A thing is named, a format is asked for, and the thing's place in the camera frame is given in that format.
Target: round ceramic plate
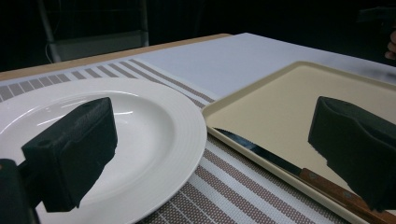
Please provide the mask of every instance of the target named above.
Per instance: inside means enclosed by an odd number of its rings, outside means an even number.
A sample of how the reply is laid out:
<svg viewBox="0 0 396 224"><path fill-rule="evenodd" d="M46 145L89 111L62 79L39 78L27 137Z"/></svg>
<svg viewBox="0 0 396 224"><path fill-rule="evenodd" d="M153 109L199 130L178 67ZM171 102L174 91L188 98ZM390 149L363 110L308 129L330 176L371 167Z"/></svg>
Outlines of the round ceramic plate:
<svg viewBox="0 0 396 224"><path fill-rule="evenodd" d="M80 207L37 213L46 223L131 223L168 201L202 158L206 127L187 97L153 82L127 78L72 81L0 104L0 158L24 161L21 146L88 101L110 97L119 138L116 155Z"/></svg>

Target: striped placemat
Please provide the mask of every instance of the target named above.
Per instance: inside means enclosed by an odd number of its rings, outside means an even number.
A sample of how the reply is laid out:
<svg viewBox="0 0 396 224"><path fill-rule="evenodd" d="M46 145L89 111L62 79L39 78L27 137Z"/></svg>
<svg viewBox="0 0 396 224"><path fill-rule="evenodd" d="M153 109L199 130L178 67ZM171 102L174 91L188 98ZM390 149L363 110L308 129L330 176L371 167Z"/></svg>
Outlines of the striped placemat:
<svg viewBox="0 0 396 224"><path fill-rule="evenodd" d="M216 96L136 57L0 82L0 102L86 78L139 78L184 93L198 107ZM187 184L140 223L347 223L297 189L209 135Z"/></svg>

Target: beige tray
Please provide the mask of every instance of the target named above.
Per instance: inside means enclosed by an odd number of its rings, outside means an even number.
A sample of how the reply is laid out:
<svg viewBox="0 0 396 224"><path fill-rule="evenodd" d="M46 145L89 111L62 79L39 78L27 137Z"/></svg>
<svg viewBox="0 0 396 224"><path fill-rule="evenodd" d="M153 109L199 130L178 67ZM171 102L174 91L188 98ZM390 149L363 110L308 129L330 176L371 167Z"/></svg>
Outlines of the beige tray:
<svg viewBox="0 0 396 224"><path fill-rule="evenodd" d="M358 105L396 123L396 86L314 63L298 62L203 109L208 131L346 220L364 222L326 196L237 145L214 128L240 134L281 158L350 189L307 142L319 96Z"/></svg>

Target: knife blade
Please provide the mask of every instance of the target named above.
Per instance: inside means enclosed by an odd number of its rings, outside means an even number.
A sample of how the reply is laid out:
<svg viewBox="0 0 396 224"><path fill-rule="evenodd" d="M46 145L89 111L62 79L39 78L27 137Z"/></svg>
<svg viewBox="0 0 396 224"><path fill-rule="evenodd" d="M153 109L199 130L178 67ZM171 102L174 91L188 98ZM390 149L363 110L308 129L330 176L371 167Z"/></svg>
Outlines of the knife blade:
<svg viewBox="0 0 396 224"><path fill-rule="evenodd" d="M285 170L292 176L309 185L311 188L326 195L334 202L340 204L348 211L354 213L355 215L368 221L369 223L396 223L396 216L394 216L393 214L387 211L379 213L370 210L367 203L361 197L346 189L343 189L342 187L314 173L313 171L310 171L306 168L300 168L292 164L291 162L282 159L271 151L254 144L245 137L242 137L241 135L218 128L215 128L215 130L232 139L240 146L254 152L261 158Z"/></svg>

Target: knife handle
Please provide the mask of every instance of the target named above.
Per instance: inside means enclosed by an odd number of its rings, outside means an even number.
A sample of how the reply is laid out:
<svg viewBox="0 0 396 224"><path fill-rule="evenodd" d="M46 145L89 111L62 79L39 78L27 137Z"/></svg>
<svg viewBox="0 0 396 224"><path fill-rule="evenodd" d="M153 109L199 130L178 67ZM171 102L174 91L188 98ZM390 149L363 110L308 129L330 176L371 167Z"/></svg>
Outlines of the knife handle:
<svg viewBox="0 0 396 224"><path fill-rule="evenodd" d="M396 223L396 216L384 211L382 213L370 210L367 203L358 195L339 187L326 178L303 168L299 177L314 189L324 193L329 198L339 203L348 211L369 223Z"/></svg>

